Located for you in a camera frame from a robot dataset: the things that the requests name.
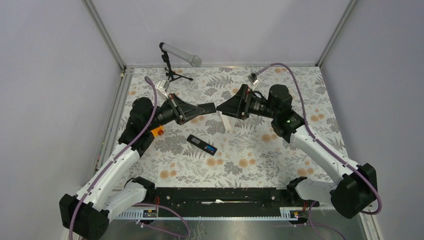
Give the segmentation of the black remote control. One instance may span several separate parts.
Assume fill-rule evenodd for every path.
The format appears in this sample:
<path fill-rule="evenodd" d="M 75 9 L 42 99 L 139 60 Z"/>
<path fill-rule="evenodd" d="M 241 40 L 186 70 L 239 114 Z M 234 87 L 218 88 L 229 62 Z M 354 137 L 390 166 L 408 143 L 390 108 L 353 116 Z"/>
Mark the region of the black remote control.
<path fill-rule="evenodd" d="M 206 149 L 205 149 L 205 147 L 206 147 L 206 145 L 209 145 L 209 146 L 213 146 L 213 145 L 211 145 L 210 143 L 207 143 L 207 142 L 205 142 L 205 141 L 203 141 L 203 140 L 201 140 L 201 139 L 199 139 L 198 137 L 196 137 L 196 136 L 194 136 L 194 135 L 192 135 L 192 134 L 190 134 L 188 137 L 187 137 L 187 139 L 186 139 L 186 141 L 187 142 L 189 142 L 190 144 L 192 144 L 192 145 L 194 145 L 195 147 L 197 147 L 197 148 L 199 148 L 199 149 L 201 149 L 202 151 L 204 151 L 205 153 L 208 153 L 208 154 L 210 154 L 211 156 L 214 156 L 216 153 L 217 153 L 217 151 L 218 151 L 218 149 L 216 150 L 216 153 L 214 154 L 214 155 L 212 155 L 209 151 L 207 151 Z"/>

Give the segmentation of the black remote battery cover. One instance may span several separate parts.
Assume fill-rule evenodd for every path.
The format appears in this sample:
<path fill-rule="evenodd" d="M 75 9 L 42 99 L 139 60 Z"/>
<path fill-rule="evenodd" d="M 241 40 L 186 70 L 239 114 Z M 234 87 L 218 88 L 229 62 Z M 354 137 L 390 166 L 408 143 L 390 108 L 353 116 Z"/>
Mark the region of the black remote battery cover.
<path fill-rule="evenodd" d="M 202 109 L 201 115 L 208 115 L 217 112 L 216 106 L 213 102 L 198 104 L 197 106 Z"/>

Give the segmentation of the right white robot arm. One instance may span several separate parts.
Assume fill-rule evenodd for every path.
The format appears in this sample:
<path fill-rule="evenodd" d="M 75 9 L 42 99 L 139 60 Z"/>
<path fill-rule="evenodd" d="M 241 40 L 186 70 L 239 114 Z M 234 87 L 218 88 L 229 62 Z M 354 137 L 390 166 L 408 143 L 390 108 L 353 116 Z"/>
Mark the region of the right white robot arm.
<path fill-rule="evenodd" d="M 332 183 L 298 177 L 287 186 L 287 201 L 293 206 L 305 200 L 316 201 L 334 207 L 347 219 L 353 218 L 377 202 L 378 214 L 382 200 L 378 194 L 377 173 L 366 163 L 360 165 L 338 152 L 324 141 L 292 109 L 292 96 L 282 84 L 270 87 L 268 97 L 242 84 L 237 93 L 216 109 L 225 116 L 247 119 L 250 115 L 270 118 L 274 133 L 287 143 L 307 154 L 330 177 Z"/>

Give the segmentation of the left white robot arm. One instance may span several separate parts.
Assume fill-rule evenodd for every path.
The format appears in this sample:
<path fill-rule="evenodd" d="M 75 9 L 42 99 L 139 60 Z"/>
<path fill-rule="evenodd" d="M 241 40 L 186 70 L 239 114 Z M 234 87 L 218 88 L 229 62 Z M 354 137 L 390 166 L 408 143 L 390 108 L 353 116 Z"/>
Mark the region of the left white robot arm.
<path fill-rule="evenodd" d="M 62 225 L 70 234 L 98 240 L 109 223 L 123 211 L 139 202 L 144 206 L 152 204 L 156 198 L 155 184 L 142 177 L 131 180 L 114 195 L 111 192 L 123 174 L 153 143 L 153 130 L 172 121 L 183 125 L 200 115 L 215 112 L 212 102 L 193 105 L 174 93 L 169 94 L 161 106 L 146 97 L 136 99 L 126 127 L 107 162 L 76 194 L 64 194 L 60 199 Z"/>

